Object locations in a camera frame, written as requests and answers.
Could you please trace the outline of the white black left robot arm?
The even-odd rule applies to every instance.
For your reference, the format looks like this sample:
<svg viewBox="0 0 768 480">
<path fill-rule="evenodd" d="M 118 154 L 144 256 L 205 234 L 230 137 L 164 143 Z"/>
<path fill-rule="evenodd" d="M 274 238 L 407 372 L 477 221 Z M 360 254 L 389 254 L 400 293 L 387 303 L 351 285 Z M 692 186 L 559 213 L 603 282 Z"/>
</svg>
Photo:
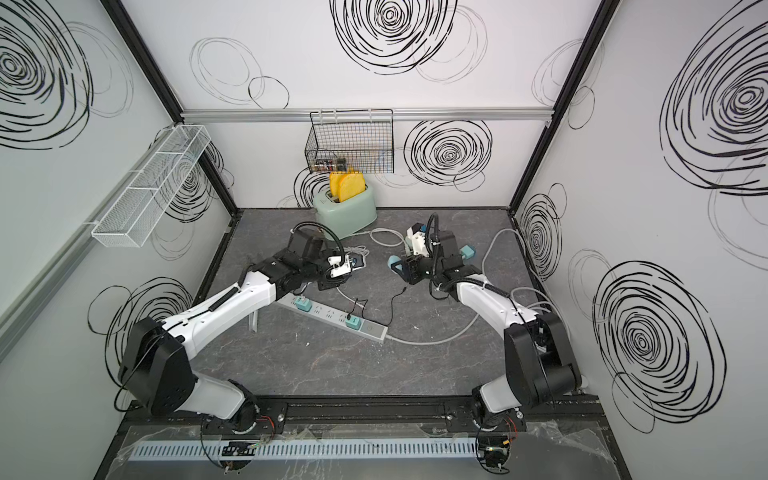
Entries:
<svg viewBox="0 0 768 480">
<path fill-rule="evenodd" d="M 118 370 L 120 384 L 152 416 L 192 412 L 247 431 L 261 417 L 254 395 L 236 381 L 195 372 L 192 360 L 238 322 L 304 285 L 331 289 L 350 276 L 340 237 L 319 222 L 300 222 L 285 248 L 246 266 L 229 288 L 165 319 L 136 322 Z"/>
</svg>

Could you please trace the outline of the teal charger with lilac cable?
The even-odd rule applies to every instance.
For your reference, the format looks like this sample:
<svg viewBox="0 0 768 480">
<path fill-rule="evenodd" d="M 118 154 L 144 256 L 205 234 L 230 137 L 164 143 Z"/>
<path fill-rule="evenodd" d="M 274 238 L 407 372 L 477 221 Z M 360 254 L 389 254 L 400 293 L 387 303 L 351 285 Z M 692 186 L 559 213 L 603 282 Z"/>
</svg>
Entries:
<svg viewBox="0 0 768 480">
<path fill-rule="evenodd" d="M 302 312 L 309 312 L 312 309 L 312 301 L 306 297 L 297 297 L 295 300 L 295 306 Z"/>
</svg>

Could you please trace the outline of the teal charger with black cable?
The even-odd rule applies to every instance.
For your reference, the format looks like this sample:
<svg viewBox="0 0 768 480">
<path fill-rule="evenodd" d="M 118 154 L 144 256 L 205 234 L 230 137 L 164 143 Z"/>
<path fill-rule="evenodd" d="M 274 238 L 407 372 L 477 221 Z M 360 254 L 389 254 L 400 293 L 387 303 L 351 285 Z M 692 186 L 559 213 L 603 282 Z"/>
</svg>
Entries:
<svg viewBox="0 0 768 480">
<path fill-rule="evenodd" d="M 349 329 L 359 331 L 362 327 L 362 319 L 355 315 L 349 315 L 345 320 L 345 325 Z"/>
</svg>

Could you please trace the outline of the blue earbud case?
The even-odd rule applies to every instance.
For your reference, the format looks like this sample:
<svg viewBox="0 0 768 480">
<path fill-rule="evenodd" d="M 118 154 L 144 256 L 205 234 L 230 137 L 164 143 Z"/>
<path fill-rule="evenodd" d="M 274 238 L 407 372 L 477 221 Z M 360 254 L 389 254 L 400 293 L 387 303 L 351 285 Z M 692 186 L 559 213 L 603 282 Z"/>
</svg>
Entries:
<svg viewBox="0 0 768 480">
<path fill-rule="evenodd" d="M 402 259 L 397 255 L 391 255 L 388 258 L 387 264 L 388 267 L 395 272 L 401 272 L 403 270 Z"/>
</svg>

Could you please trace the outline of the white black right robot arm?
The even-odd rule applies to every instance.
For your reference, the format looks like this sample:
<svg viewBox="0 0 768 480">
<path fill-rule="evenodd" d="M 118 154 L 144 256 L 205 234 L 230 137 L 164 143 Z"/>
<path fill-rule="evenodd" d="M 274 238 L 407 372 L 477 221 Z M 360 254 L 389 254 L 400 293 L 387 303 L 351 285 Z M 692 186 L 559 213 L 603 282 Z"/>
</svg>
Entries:
<svg viewBox="0 0 768 480">
<path fill-rule="evenodd" d="M 470 308 L 504 342 L 504 374 L 473 389 L 473 416 L 492 429 L 510 414 L 580 390 L 583 377 L 563 320 L 538 313 L 493 285 L 465 262 L 453 232 L 439 227 L 439 216 L 406 231 L 407 255 L 389 268 L 410 285 L 426 281 L 435 298 Z"/>
</svg>

